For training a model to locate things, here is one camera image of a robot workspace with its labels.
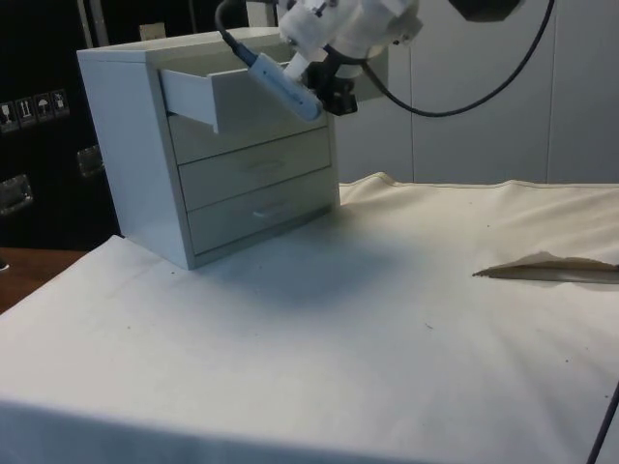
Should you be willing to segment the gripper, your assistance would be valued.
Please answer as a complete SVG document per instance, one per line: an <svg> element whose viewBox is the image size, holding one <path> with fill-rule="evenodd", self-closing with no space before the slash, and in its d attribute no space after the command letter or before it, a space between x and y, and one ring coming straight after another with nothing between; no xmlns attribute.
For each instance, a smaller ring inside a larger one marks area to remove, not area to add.
<svg viewBox="0 0 619 464"><path fill-rule="evenodd" d="M326 57L321 62L311 62L307 70L307 85L319 99L330 99L330 112L345 116L358 111L355 83L351 79L336 77L339 58L327 44Z"/></svg>

